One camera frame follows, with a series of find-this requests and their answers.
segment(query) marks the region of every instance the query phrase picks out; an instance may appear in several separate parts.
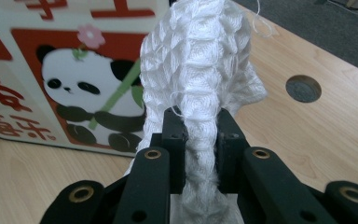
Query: light wood surface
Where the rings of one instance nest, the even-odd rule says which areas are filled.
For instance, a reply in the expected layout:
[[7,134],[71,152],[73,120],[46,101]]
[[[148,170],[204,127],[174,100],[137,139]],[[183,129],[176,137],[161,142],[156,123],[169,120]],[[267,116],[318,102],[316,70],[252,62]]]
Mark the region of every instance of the light wood surface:
[[[243,107],[236,121],[252,146],[274,150],[305,184],[358,183],[358,68],[279,26],[253,34],[251,61],[268,98]],[[293,100],[288,78],[307,75],[322,87],[310,104]],[[105,186],[131,159],[0,140],[0,223],[38,223],[58,193],[78,180]]]

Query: brass screw hole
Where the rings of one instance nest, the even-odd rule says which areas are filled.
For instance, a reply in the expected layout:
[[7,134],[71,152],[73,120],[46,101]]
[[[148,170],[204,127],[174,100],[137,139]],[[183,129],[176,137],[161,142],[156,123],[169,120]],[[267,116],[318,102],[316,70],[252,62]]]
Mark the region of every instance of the brass screw hole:
[[263,149],[256,149],[253,151],[252,153],[254,156],[256,156],[258,159],[268,159],[269,158],[269,153],[266,150]]
[[155,149],[148,150],[145,153],[145,157],[148,158],[149,160],[158,159],[160,156],[161,156],[161,152]]
[[94,189],[91,186],[80,186],[72,190],[69,194],[69,201],[72,203],[83,203],[94,194]]
[[341,187],[339,188],[339,192],[344,196],[346,199],[358,203],[358,189],[353,187]]

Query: cartoon panda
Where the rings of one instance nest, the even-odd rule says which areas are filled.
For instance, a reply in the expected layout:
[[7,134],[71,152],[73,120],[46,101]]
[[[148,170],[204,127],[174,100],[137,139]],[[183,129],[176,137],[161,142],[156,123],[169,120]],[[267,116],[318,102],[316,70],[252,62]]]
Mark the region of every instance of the cartoon panda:
[[[92,50],[78,59],[73,49],[40,46],[36,56],[42,63],[46,93],[59,105],[57,114],[66,120],[66,131],[78,142],[110,146],[135,152],[143,135],[145,108],[135,103],[131,91],[122,94],[109,111],[101,111],[133,62],[112,60]],[[137,78],[132,86],[140,85]],[[92,121],[96,127],[90,127]]]

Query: white textured material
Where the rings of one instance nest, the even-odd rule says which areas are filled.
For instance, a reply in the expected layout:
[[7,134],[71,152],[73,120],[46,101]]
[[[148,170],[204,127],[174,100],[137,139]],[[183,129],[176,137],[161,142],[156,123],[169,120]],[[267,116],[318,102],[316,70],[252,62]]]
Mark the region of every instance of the white textured material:
[[172,196],[171,223],[241,223],[232,196],[221,194],[214,167],[216,115],[231,115],[264,99],[248,62],[251,28],[230,0],[181,0],[172,5],[141,48],[147,109],[145,137],[161,133],[163,112],[178,105],[187,127],[186,186]]

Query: white string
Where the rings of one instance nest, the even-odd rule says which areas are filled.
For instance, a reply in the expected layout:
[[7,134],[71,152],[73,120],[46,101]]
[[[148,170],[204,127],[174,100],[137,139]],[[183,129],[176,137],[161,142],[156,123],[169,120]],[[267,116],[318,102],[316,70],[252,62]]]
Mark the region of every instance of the white string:
[[[264,38],[268,38],[270,36],[272,36],[272,27],[271,25],[269,25],[266,20],[264,20],[263,18],[260,17],[260,10],[261,10],[261,6],[260,6],[260,0],[256,0],[257,1],[257,12],[254,13],[253,11],[247,9],[246,11],[254,14],[254,17],[252,19],[252,28],[253,30],[255,31],[255,33],[257,35],[260,35],[261,37],[264,37]],[[263,23],[267,28],[268,28],[268,32],[266,34],[264,34],[263,32],[260,32],[256,26],[255,26],[255,23],[256,21],[260,21],[261,23]]]
[[173,114],[175,114],[176,116],[180,117],[180,118],[183,118],[183,119],[188,119],[188,120],[197,120],[197,121],[210,121],[212,119],[215,119],[216,118],[216,115],[217,115],[217,112],[218,110],[220,110],[219,108],[216,108],[215,109],[215,112],[213,112],[213,115],[212,116],[208,116],[208,117],[205,117],[205,116],[183,116],[181,113],[177,112],[175,110],[175,106],[177,105],[177,103],[174,101],[174,99],[177,99],[177,94],[179,93],[190,93],[190,94],[193,94],[193,95],[211,95],[211,94],[215,94],[216,91],[193,91],[193,90],[187,90],[187,91],[173,91],[171,94],[170,94],[170,101],[172,102],[171,103],[171,110],[173,112]]

